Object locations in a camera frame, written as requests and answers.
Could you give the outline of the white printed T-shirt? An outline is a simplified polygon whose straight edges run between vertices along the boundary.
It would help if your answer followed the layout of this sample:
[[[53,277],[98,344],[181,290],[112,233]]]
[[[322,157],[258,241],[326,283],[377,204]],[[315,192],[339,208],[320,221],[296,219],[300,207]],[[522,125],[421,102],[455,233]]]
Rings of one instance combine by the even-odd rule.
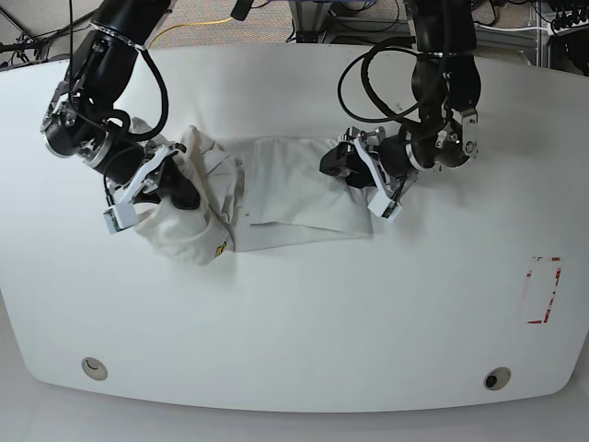
[[[202,196],[196,210],[166,197],[133,232],[175,262],[200,266],[225,251],[264,250],[373,234],[365,193],[320,172],[334,139],[265,137],[215,142],[190,125],[175,156]]]

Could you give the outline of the red tape rectangle marking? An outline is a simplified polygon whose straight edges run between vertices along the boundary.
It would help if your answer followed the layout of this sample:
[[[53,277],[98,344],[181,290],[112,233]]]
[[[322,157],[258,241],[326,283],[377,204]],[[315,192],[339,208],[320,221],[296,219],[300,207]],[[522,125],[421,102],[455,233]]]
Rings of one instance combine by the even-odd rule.
[[[561,257],[534,257],[525,276],[521,313],[525,323],[546,324],[560,281]]]

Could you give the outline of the white power strip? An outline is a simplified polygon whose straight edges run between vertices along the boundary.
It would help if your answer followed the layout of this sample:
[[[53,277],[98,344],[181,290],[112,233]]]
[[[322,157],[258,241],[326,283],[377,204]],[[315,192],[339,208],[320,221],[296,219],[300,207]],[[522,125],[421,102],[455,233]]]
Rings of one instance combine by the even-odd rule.
[[[557,15],[549,23],[549,35],[564,36],[576,31],[588,29],[588,17],[573,14]]]

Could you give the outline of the aluminium frame stand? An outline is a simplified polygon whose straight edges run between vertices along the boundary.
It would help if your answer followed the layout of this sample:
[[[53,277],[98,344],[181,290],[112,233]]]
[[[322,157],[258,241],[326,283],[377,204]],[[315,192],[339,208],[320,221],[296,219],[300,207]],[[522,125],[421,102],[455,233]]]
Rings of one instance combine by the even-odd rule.
[[[318,43],[333,1],[288,1],[296,43]]]

